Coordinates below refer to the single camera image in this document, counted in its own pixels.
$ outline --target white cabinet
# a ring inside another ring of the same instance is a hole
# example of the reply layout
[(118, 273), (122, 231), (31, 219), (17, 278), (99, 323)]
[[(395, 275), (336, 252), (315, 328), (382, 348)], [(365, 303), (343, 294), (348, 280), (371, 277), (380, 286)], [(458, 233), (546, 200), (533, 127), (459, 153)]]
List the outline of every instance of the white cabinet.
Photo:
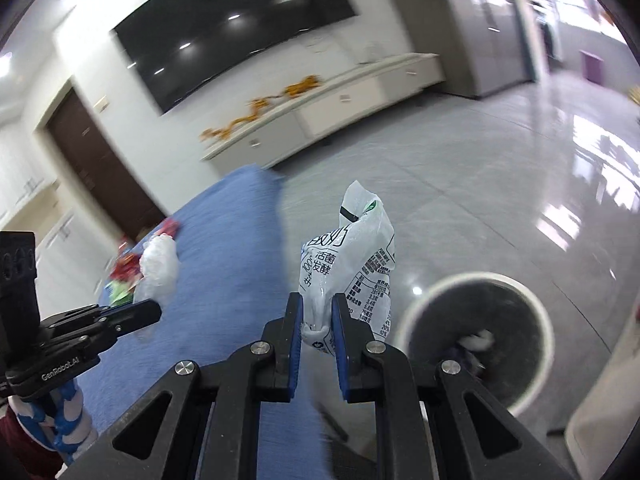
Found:
[(444, 80), (437, 54), (415, 52), (360, 65), (286, 100), (216, 139), (202, 160), (220, 175), (258, 164), (269, 168), (322, 137)]
[(311, 137), (321, 137), (381, 108), (385, 94), (376, 78), (348, 84), (298, 110)]
[(36, 248), (40, 318), (95, 303), (116, 248), (97, 242), (78, 215), (69, 213)]
[(0, 224), (43, 182), (29, 139), (17, 124), (0, 128)]
[(294, 114), (282, 115), (258, 128), (213, 158), (224, 175), (245, 164), (272, 166), (306, 144), (305, 134)]
[(383, 72), (378, 80), (387, 100), (395, 103), (417, 94), (425, 86), (444, 81), (444, 76), (438, 58), (427, 57), (411, 65)]

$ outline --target door frame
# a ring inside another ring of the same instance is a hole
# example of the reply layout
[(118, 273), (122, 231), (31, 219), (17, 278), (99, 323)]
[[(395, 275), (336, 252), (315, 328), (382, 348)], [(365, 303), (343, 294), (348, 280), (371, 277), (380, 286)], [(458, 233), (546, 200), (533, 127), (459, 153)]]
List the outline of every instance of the door frame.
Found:
[(145, 189), (145, 187), (143, 187), (142, 184), (139, 183), (139, 181), (134, 176), (134, 174), (131, 172), (131, 170), (127, 167), (127, 165), (120, 158), (120, 156), (117, 153), (116, 149), (114, 149), (114, 147), (109, 142), (108, 136), (105, 136), (103, 130), (100, 127), (100, 124), (98, 123), (98, 121), (94, 117), (94, 115), (92, 114), (90, 108), (88, 106), (86, 106), (84, 100), (81, 97), (80, 92), (78, 92), (78, 90), (73, 86), (73, 84), (71, 83), (70, 80), (68, 80), (66, 82), (66, 84), (63, 86), (63, 89), (56, 95), (56, 98), (54, 99), (52, 104), (49, 105), (49, 107), (47, 109), (47, 112), (46, 112), (46, 118), (43, 117), (40, 120), (40, 125), (41, 125), (42, 129), (45, 130), (46, 133), (47, 133), (47, 137), (48, 137), (48, 141), (49, 141), (49, 145), (50, 145), (51, 151), (56, 153), (56, 159), (58, 161), (58, 166), (59, 166), (60, 170), (62, 170), (66, 174), (66, 176), (68, 176), (69, 180), (71, 182), (73, 182), (72, 185), (73, 185), (73, 188), (76, 190), (76, 192), (78, 194), (78, 198), (80, 198), (80, 200), (84, 201), (85, 203), (91, 203), (91, 206), (90, 206), (91, 209), (93, 209), (96, 213), (99, 212), (100, 216), (103, 219), (104, 218), (108, 219), (108, 223), (118, 231), (119, 238), (122, 238), (123, 236), (127, 236), (127, 237), (132, 237), (133, 236), (134, 237), (133, 240), (136, 240), (137, 238), (135, 238), (135, 235), (133, 234), (133, 232), (127, 233), (126, 226), (120, 225), (118, 223), (118, 220), (110, 215), (109, 209), (108, 209), (109, 205), (107, 203), (105, 203), (105, 204), (101, 203), (100, 199), (98, 197), (95, 197), (91, 193), (91, 191), (85, 186), (85, 183), (82, 181), (81, 175), (77, 174), (77, 172), (74, 169), (73, 165), (66, 158), (66, 154), (63, 151), (62, 147), (58, 144), (58, 140), (55, 138), (55, 136), (49, 130), (50, 121), (52, 120), (54, 115), (57, 113), (57, 111), (59, 111), (60, 108), (63, 107), (63, 105), (66, 104), (66, 102), (70, 98), (70, 94), (72, 92), (74, 94), (73, 95), (74, 100), (76, 98), (78, 99), (78, 102), (82, 107), (82, 110), (86, 113), (87, 118), (90, 120), (91, 124), (95, 127), (97, 133), (100, 135), (102, 141), (105, 143), (105, 145), (108, 148), (108, 150), (110, 150), (110, 152), (113, 155), (113, 157), (121, 165), (122, 171), (131, 179), (132, 186), (135, 186), (135, 187), (138, 188), (139, 192), (141, 192), (146, 197), (146, 199), (149, 200), (150, 204), (152, 204), (153, 207), (156, 208), (156, 210), (159, 212), (159, 214), (163, 218), (167, 218), (168, 217), (167, 213), (164, 210), (162, 210), (162, 208), (158, 205), (156, 200), (153, 199), (153, 197), (151, 195), (149, 195), (149, 193)]
[(87, 217), (94, 224), (95, 231), (103, 241), (109, 245), (117, 244), (123, 236), (122, 229), (84, 186), (47, 127), (50, 118), (53, 117), (62, 101), (72, 90), (74, 90), (74, 86), (71, 79), (67, 79), (43, 112), (33, 132), (33, 140), (41, 152), (42, 158), (49, 163), (56, 175), (56, 180), (60, 184), (58, 193), (63, 202), (68, 202), (65, 206), (76, 209)]

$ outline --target trash can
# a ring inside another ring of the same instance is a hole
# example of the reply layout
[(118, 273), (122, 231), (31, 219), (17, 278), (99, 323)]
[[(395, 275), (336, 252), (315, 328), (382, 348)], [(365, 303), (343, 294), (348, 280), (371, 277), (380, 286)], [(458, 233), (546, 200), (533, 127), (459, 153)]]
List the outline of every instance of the trash can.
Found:
[(409, 358), (437, 364), (463, 336), (489, 330), (494, 344), (479, 358), (484, 386), (517, 416), (539, 394), (554, 356), (554, 335), (540, 300), (492, 272), (446, 278), (404, 313), (390, 343)]

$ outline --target white plastic bag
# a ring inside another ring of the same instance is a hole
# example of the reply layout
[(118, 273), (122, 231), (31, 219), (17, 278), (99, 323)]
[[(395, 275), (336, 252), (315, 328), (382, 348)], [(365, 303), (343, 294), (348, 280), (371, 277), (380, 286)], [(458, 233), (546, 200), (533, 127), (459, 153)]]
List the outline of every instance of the white plastic bag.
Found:
[(155, 300), (166, 307), (175, 292), (179, 267), (175, 240), (167, 234), (151, 238), (140, 256), (143, 278), (133, 293), (133, 301)]
[(374, 337), (384, 340), (391, 327), (389, 273), (395, 253), (394, 228), (382, 201), (356, 180), (342, 199), (340, 227), (302, 247), (303, 341), (335, 354), (331, 301), (338, 292), (346, 294), (351, 317), (368, 322)]

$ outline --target blue blanket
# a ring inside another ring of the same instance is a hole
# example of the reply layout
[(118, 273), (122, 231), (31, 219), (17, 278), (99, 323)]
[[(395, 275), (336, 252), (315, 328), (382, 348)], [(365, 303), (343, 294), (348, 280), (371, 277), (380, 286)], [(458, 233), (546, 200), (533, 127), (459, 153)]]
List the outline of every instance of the blue blanket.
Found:
[[(259, 339), (286, 307), (280, 181), (247, 166), (229, 174), (173, 218), (180, 274), (161, 320), (121, 337), (78, 382), (98, 431), (108, 428), (182, 359), (207, 365)], [(320, 421), (300, 374), (290, 404), (263, 403), (258, 478), (330, 478)]]

